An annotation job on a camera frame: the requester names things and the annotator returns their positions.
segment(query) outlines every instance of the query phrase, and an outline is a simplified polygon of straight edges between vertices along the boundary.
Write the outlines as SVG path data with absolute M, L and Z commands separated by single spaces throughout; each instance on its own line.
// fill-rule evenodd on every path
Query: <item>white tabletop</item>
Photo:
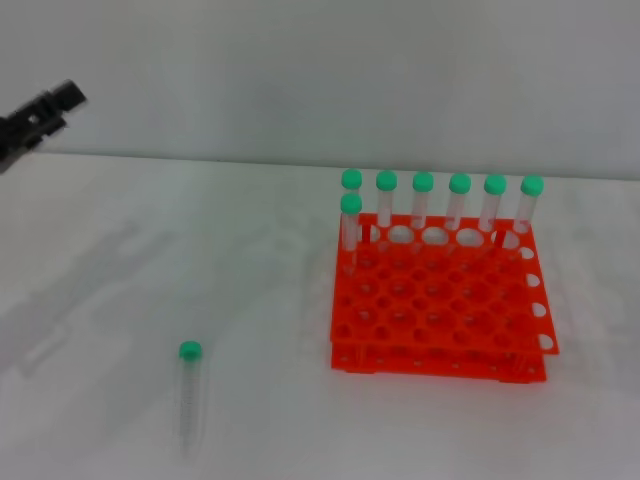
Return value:
M 329 368 L 340 173 L 36 155 L 1 177 L 2 478 L 637 479 L 640 184 L 547 180 L 534 228 L 561 354 L 547 383 L 513 385 Z M 187 339 L 209 389 L 182 461 Z

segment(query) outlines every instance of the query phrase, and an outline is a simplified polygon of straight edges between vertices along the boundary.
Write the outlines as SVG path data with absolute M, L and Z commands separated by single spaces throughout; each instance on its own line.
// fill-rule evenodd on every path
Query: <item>green screw cap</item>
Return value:
M 376 177 L 376 187 L 383 192 L 395 190 L 398 186 L 398 178 L 391 170 L 383 170 Z
M 178 355 L 185 362 L 196 362 L 202 358 L 202 345 L 193 340 L 183 342 Z
M 362 173 L 360 170 L 350 168 L 342 172 L 342 186 L 347 190 L 357 190 L 362 186 Z
M 340 210 L 342 213 L 354 215 L 362 210 L 362 200 L 357 193 L 345 193 L 340 200 Z
M 449 190 L 460 195 L 469 193 L 469 190 L 471 190 L 471 177 L 465 173 L 456 173 L 451 175 L 451 180 L 449 180 Z
M 433 190 L 433 175 L 427 172 L 418 172 L 413 176 L 413 189 L 416 192 L 430 192 Z
M 484 191 L 491 195 L 502 195 L 507 190 L 507 179 L 502 175 L 487 175 Z
M 530 175 L 522 179 L 520 191 L 530 197 L 537 197 L 544 190 L 544 180 L 537 175 Z

